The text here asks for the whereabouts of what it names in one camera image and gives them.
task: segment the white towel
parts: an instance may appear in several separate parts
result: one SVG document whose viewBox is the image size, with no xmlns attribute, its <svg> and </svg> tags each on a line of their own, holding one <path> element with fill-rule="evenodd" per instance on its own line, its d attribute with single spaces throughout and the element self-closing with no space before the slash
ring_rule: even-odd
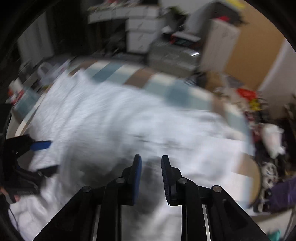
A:
<svg viewBox="0 0 296 241">
<path fill-rule="evenodd" d="M 140 193 L 135 206 L 122 208 L 123 241 L 179 241 L 181 210 L 165 200 L 161 157 L 168 155 L 184 177 L 211 187 L 235 168 L 244 144 L 230 139 L 232 130 L 217 114 L 169 107 L 144 90 L 98 84 L 83 71 L 56 80 L 28 133 L 53 141 L 35 153 L 30 170 L 60 165 L 40 195 L 11 205 L 22 237 L 30 241 L 81 187 L 106 185 L 135 154 L 143 161 Z"/>
</svg>

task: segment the silver bolt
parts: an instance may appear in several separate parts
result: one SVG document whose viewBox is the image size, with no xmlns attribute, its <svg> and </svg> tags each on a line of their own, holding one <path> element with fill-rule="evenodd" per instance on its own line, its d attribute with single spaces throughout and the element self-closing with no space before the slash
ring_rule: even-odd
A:
<svg viewBox="0 0 296 241">
<path fill-rule="evenodd" d="M 185 184 L 185 183 L 187 183 L 187 179 L 184 178 L 184 177 L 181 177 L 181 178 L 178 179 L 178 182 L 181 183 L 181 184 Z"/>
<path fill-rule="evenodd" d="M 82 191 L 83 192 L 89 192 L 91 190 L 91 187 L 90 186 L 84 186 L 83 188 L 82 188 Z"/>
<path fill-rule="evenodd" d="M 213 190 L 214 190 L 215 192 L 221 192 L 221 191 L 222 191 L 222 188 L 221 188 L 220 186 L 214 186 L 214 187 L 213 187 Z"/>
<path fill-rule="evenodd" d="M 123 177 L 119 177 L 116 179 L 117 183 L 124 183 L 126 180 Z"/>
</svg>

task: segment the wire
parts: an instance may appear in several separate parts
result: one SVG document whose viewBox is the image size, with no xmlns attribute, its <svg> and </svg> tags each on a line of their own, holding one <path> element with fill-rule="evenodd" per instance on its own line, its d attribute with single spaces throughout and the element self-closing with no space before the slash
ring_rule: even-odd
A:
<svg viewBox="0 0 296 241">
<path fill-rule="evenodd" d="M 11 211 L 10 207 L 9 207 L 9 211 L 11 212 L 13 218 L 15 219 L 15 223 L 16 223 L 16 226 L 17 226 L 17 232 L 20 233 L 20 227 L 19 227 L 19 224 L 18 224 L 17 219 L 15 218 L 13 212 Z"/>
</svg>

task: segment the plastic bag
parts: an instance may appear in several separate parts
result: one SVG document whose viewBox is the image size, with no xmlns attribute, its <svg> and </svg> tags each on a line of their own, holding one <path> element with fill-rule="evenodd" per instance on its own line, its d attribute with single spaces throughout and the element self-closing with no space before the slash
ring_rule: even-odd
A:
<svg viewBox="0 0 296 241">
<path fill-rule="evenodd" d="M 273 124 L 265 124 L 262 128 L 261 138 L 271 158 L 276 158 L 279 154 L 285 154 L 285 149 L 281 145 L 283 132 L 283 129 Z"/>
</svg>

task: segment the red and black object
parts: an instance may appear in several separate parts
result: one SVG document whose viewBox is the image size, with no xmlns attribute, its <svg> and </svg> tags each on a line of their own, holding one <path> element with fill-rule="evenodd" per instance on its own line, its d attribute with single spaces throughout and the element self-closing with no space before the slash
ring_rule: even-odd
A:
<svg viewBox="0 0 296 241">
<path fill-rule="evenodd" d="M 141 157 L 135 155 L 132 166 L 105 187 L 83 187 L 34 241 L 121 241 L 121 205 L 136 203 L 141 170 Z"/>
<path fill-rule="evenodd" d="M 45 177 L 57 172 L 58 165 L 30 172 L 21 168 L 17 159 L 29 150 L 42 150 L 50 147 L 51 141 L 35 142 L 29 135 L 6 139 L 11 118 L 11 104 L 0 105 L 0 186 L 7 191 L 12 203 L 15 195 L 39 194 Z"/>
<path fill-rule="evenodd" d="M 201 187 L 182 177 L 168 156 L 162 157 L 161 168 L 168 204 L 182 205 L 182 241 L 269 240 L 223 188 Z"/>
</svg>

